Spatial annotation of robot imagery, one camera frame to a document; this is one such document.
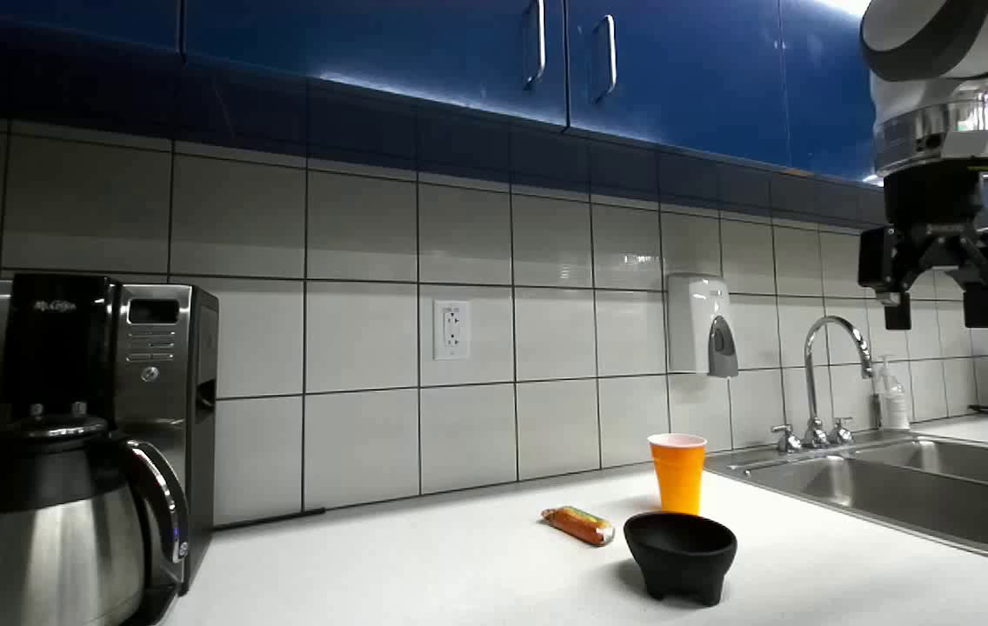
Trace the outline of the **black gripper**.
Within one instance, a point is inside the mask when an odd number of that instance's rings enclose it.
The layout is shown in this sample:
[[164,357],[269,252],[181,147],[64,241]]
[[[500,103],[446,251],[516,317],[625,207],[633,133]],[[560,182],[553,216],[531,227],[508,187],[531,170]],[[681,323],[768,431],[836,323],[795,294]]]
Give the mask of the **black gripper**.
[[861,281],[879,294],[884,328],[912,330],[909,287],[948,264],[963,286],[963,323],[988,328],[988,227],[982,175],[963,160],[884,177],[884,227],[861,236]]

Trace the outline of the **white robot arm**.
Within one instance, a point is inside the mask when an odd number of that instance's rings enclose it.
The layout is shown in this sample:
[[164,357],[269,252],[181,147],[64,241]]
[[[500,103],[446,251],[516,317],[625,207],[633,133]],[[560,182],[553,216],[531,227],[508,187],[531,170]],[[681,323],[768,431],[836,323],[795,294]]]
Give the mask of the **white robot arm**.
[[861,236],[861,286],[891,330],[909,330],[916,279],[944,266],[963,323],[988,328],[988,0],[869,0],[861,54],[884,183],[884,227]]

